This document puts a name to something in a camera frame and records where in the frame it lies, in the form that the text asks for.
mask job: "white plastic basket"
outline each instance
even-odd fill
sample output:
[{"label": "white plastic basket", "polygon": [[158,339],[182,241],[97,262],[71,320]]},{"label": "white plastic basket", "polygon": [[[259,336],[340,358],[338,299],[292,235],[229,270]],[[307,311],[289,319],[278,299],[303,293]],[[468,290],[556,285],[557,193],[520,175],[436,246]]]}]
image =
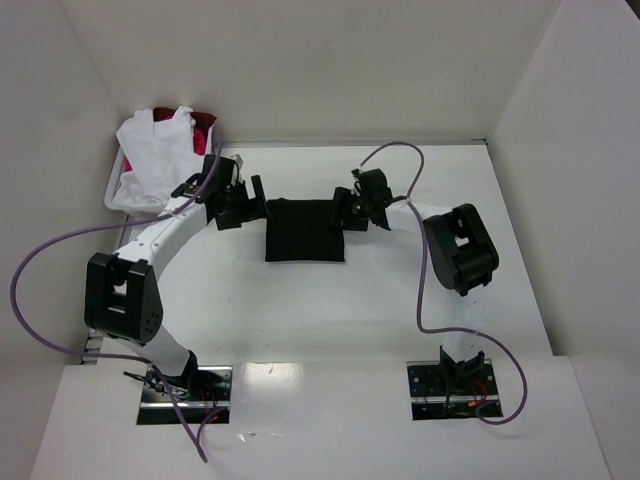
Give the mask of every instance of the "white plastic basket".
[{"label": "white plastic basket", "polygon": [[[207,146],[205,149],[206,153],[211,153],[211,137],[213,135],[213,127],[209,129],[207,132]],[[107,185],[107,191],[104,194],[104,204],[110,210],[121,210],[129,215],[133,216],[149,216],[149,215],[157,215],[157,213],[150,212],[145,209],[144,205],[139,205],[137,207],[131,207],[127,205],[126,207],[123,205],[118,205],[114,202],[114,198],[118,189],[120,188],[120,177],[124,173],[125,161],[124,161],[124,152],[122,148],[118,148],[118,154],[116,155],[116,160],[113,163],[113,169],[111,170],[111,176],[109,177],[109,183]]]}]

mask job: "white cloth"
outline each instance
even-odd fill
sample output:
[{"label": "white cloth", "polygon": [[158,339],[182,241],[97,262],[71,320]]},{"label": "white cloth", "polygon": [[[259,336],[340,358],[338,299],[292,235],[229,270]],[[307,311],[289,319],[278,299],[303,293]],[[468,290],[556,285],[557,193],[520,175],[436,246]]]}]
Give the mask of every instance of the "white cloth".
[{"label": "white cloth", "polygon": [[171,192],[202,170],[203,157],[193,151],[193,110],[179,107],[173,118],[153,121],[152,110],[136,111],[116,136],[132,171],[120,177],[113,203],[127,211],[160,213]]}]

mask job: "black square fabric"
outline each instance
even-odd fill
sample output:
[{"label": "black square fabric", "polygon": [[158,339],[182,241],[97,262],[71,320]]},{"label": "black square fabric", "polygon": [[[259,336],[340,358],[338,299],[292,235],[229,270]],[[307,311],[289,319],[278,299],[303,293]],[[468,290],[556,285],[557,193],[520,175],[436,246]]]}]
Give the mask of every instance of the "black square fabric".
[{"label": "black square fabric", "polygon": [[333,200],[269,200],[267,262],[344,262],[344,236],[331,226]]}]

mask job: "dark red fabric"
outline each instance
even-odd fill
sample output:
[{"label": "dark red fabric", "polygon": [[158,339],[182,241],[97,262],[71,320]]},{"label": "dark red fabric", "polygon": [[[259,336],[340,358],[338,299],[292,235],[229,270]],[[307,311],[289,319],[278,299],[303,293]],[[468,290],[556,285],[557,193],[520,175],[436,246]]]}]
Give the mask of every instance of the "dark red fabric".
[{"label": "dark red fabric", "polygon": [[[156,107],[153,109],[153,121],[161,122],[163,120],[169,120],[173,118],[175,109],[168,107]],[[191,112],[191,118],[196,121],[195,128],[193,129],[193,151],[198,155],[204,155],[207,153],[207,135],[209,129],[215,123],[217,117],[210,113],[204,112]],[[124,171],[130,172],[133,170],[131,163],[127,157],[124,157]]]}]

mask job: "wall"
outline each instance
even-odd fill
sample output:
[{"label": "wall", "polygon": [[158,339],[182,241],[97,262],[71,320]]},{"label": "wall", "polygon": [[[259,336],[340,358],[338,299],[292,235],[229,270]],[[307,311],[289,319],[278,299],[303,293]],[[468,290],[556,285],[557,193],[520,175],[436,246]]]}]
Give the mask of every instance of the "wall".
[{"label": "wall", "polygon": [[[44,240],[114,220],[101,197],[118,115],[56,2],[0,4],[0,64],[0,476],[20,480],[30,474],[69,360],[22,331],[11,313],[9,281]],[[20,300],[36,330],[82,346],[86,261],[112,245],[109,236],[75,240],[26,271]]]},{"label": "wall", "polygon": [[122,115],[231,140],[486,138],[557,0],[60,0]]},{"label": "wall", "polygon": [[557,353],[615,480],[640,470],[640,21],[563,0],[489,140]]}]

